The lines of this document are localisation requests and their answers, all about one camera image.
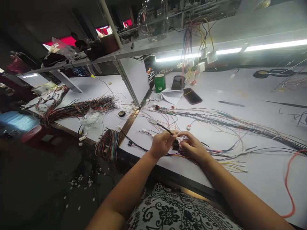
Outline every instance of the smartphone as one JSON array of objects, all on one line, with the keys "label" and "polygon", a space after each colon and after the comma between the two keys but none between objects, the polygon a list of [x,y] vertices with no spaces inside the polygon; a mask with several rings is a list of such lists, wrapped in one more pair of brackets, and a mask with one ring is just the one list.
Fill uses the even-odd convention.
[{"label": "smartphone", "polygon": [[183,89],[183,95],[190,104],[198,104],[202,102],[202,99],[200,98],[200,96],[198,96],[197,93],[194,92],[194,90],[191,88]]}]

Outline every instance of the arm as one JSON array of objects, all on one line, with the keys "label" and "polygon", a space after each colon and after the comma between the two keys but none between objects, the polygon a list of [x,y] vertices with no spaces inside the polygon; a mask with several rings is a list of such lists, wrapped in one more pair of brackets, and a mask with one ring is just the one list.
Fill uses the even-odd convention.
[{"label": "arm", "polygon": [[96,211],[86,230],[123,229],[140,200],[147,178],[158,160],[167,154],[178,132],[155,135],[152,146],[113,188]]},{"label": "arm", "polygon": [[257,230],[294,230],[288,222],[218,163],[191,133],[180,132],[178,137],[180,136],[188,137],[180,144],[188,151],[190,157],[198,162],[212,185],[225,198],[241,227]]}]

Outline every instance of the red stool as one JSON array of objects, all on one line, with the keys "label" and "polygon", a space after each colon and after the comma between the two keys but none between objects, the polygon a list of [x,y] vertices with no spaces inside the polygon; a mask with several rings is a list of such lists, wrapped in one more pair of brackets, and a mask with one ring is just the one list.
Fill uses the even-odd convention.
[{"label": "red stool", "polygon": [[56,150],[63,140],[60,130],[46,128],[42,125],[37,125],[21,138],[22,143],[50,153],[57,153]]}]

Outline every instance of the hand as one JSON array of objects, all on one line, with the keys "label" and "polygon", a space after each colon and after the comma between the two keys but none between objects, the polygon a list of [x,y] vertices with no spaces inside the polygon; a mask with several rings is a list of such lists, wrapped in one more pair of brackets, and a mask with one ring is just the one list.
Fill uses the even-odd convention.
[{"label": "hand", "polygon": [[194,137],[190,132],[180,132],[177,135],[178,137],[186,136],[187,139],[183,139],[180,142],[180,145],[186,150],[189,154],[189,157],[193,158],[197,162],[205,162],[211,158],[211,155],[207,152],[203,144]]},{"label": "hand", "polygon": [[172,136],[169,132],[164,131],[163,133],[157,134],[153,137],[153,143],[151,145],[150,153],[155,159],[159,160],[162,156],[168,153],[172,143],[177,138],[177,130],[171,130]]}]

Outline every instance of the person's right hand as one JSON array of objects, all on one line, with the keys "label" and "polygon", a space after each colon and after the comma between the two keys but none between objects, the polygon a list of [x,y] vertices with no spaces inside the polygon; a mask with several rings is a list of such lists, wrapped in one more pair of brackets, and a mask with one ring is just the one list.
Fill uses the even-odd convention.
[{"label": "person's right hand", "polygon": [[198,162],[205,162],[211,158],[211,155],[207,152],[203,144],[194,137],[190,132],[184,131],[177,134],[177,137],[186,136],[187,139],[183,139],[180,144],[189,153],[189,157]]}]

